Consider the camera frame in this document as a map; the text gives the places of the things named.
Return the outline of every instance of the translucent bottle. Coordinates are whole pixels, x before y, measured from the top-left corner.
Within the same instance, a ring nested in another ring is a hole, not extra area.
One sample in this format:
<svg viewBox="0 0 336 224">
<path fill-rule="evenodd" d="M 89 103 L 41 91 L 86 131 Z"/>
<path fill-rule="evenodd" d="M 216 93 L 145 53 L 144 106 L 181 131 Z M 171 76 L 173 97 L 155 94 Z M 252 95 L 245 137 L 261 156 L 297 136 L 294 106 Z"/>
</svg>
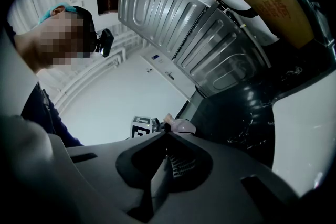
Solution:
<svg viewBox="0 0 336 224">
<path fill-rule="evenodd" d="M 193 133 L 196 132 L 196 127 L 190 123 L 188 120 L 184 119 L 174 119 L 170 114 L 168 114 L 164 119 L 164 122 L 170 125 L 170 130 L 172 132 L 179 132 L 179 133 Z"/>
</svg>

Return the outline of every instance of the white sleeve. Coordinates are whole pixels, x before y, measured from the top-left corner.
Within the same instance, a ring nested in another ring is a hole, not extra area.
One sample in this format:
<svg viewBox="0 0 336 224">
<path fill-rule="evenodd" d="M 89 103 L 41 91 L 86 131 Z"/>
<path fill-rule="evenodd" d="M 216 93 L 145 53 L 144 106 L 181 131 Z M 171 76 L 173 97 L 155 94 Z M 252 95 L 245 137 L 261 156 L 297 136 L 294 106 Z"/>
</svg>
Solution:
<svg viewBox="0 0 336 224">
<path fill-rule="evenodd" d="M 37 76 L 17 53 L 3 28 L 0 34 L 0 115 L 21 115 L 37 82 Z"/>
</svg>

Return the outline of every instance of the black marble surface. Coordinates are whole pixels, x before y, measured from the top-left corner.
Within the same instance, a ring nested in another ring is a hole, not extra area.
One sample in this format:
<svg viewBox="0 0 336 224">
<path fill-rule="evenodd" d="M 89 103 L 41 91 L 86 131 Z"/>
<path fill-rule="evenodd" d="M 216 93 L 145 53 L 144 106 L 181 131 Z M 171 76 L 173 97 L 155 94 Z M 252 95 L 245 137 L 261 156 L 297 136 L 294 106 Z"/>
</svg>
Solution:
<svg viewBox="0 0 336 224">
<path fill-rule="evenodd" d="M 302 53 L 279 41 L 267 46 L 272 68 L 249 81 L 204 99 L 191 122 L 196 136 L 240 149 L 261 163 L 272 167 L 275 148 L 275 126 L 272 102 L 325 71 L 328 55 L 319 45 Z"/>
</svg>

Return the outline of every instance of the person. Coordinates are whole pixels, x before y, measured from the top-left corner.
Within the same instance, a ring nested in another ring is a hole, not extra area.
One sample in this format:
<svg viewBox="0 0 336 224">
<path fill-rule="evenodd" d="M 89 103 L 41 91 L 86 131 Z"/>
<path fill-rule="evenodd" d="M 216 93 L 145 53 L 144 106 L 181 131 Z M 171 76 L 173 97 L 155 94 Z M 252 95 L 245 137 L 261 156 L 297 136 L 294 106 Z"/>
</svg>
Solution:
<svg viewBox="0 0 336 224">
<path fill-rule="evenodd" d="M 6 32 L 16 51 L 36 74 L 43 68 L 71 64 L 73 58 L 89 58 L 97 44 L 97 34 L 89 11 L 59 3 L 40 18 L 31 31 L 17 35 L 7 24 Z M 37 83 L 21 116 L 38 123 L 48 134 L 58 135 L 65 147 L 82 146 L 62 123 L 47 92 Z"/>
</svg>

